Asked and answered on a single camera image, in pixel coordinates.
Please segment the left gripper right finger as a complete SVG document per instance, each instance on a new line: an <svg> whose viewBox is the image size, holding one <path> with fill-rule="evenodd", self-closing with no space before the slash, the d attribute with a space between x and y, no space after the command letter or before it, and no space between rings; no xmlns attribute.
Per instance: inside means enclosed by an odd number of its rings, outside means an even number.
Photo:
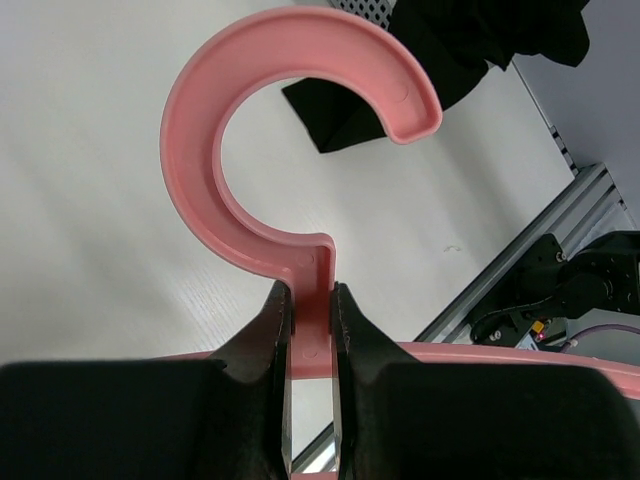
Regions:
<svg viewBox="0 0 640 480"><path fill-rule="evenodd" d="M639 426L602 373L423 362L331 296L342 479L635 479Z"/></svg>

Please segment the pink plastic hanger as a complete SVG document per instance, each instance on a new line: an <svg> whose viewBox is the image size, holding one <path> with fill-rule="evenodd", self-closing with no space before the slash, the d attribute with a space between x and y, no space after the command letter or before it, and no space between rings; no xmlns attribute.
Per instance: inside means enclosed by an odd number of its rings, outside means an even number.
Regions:
<svg viewBox="0 0 640 480"><path fill-rule="evenodd" d="M338 366L339 346L353 353L356 345L351 332L337 333L346 314L329 308L334 242L324 233L289 233L255 219L235 200L221 159L225 128L241 103L300 76L359 94L398 144L434 133L442 120L427 74L391 35L337 10L283 7L231 24L187 62L163 113L160 157L168 193L191 232L227 262L289 287L293 374L319 378Z"/></svg>

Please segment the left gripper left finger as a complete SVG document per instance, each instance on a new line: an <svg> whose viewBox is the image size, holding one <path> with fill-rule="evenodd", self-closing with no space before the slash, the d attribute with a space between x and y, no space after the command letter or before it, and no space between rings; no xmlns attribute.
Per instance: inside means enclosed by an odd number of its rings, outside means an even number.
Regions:
<svg viewBox="0 0 640 480"><path fill-rule="evenodd" d="M1 369L5 479L286 479L291 294L203 358Z"/></svg>

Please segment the black shirt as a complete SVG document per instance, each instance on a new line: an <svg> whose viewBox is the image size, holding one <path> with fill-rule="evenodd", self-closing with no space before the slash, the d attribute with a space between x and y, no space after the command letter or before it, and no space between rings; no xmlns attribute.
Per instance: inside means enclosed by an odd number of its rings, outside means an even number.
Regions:
<svg viewBox="0 0 640 480"><path fill-rule="evenodd" d="M490 67L506 69L517 54L577 67L590 40L584 1L399 1L388 31L421 64L443 109L467 96ZM307 78L284 97L321 153L384 137L369 104L351 90Z"/></svg>

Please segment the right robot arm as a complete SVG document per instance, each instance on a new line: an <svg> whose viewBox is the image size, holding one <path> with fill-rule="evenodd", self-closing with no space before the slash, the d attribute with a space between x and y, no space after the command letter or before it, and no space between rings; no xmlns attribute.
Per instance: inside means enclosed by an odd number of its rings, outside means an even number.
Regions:
<svg viewBox="0 0 640 480"><path fill-rule="evenodd" d="M542 235L466 315L475 345L561 352L592 310L639 314L639 233L613 231L568 258Z"/></svg>

